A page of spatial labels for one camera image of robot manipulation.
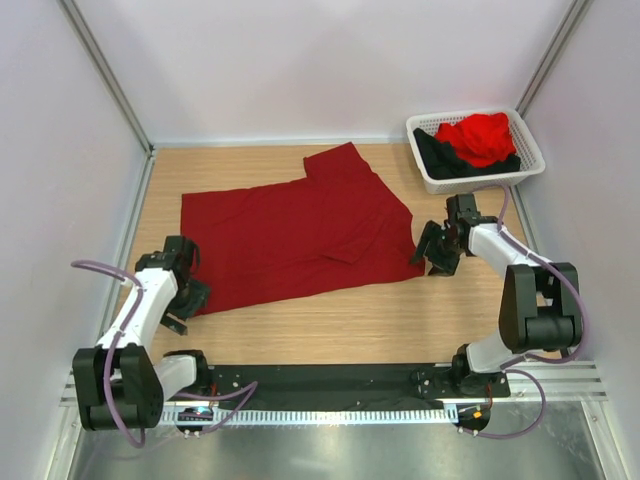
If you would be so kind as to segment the dark red t-shirt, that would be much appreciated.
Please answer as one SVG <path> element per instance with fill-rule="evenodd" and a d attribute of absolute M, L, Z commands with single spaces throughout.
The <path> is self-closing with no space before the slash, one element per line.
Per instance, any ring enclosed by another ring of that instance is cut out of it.
<path fill-rule="evenodd" d="M 304 158 L 304 177 L 182 197 L 200 249 L 200 314 L 420 277 L 409 209 L 351 143 Z"/>

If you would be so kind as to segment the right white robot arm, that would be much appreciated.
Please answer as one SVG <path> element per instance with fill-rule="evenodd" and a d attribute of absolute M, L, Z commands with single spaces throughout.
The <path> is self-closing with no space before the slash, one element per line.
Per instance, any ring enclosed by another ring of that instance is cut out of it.
<path fill-rule="evenodd" d="M 485 216 L 473 194 L 446 201 L 443 223 L 425 224 L 413 263 L 426 261 L 431 276 L 451 277 L 463 256 L 484 260 L 503 280 L 496 331 L 461 346 L 449 366 L 417 370 L 424 395 L 479 396 L 504 381 L 504 373 L 527 358 L 581 346 L 586 328 L 578 273 L 517 240 L 501 216 Z"/>

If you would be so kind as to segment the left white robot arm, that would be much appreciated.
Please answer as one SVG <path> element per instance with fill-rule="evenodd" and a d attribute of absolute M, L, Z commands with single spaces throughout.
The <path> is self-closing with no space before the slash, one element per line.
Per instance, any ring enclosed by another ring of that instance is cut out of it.
<path fill-rule="evenodd" d="M 193 240 L 167 237 L 162 250 L 142 255 L 133 272 L 92 260 L 71 265 L 108 275 L 129 288 L 109 329 L 72 360 L 84 429 L 151 429 L 166 401 L 181 393 L 199 400 L 210 392 L 212 377 L 202 351 L 169 352 L 159 363 L 149 355 L 159 327 L 185 335 L 187 320 L 207 303 L 211 290 L 195 278 L 200 251 Z"/>

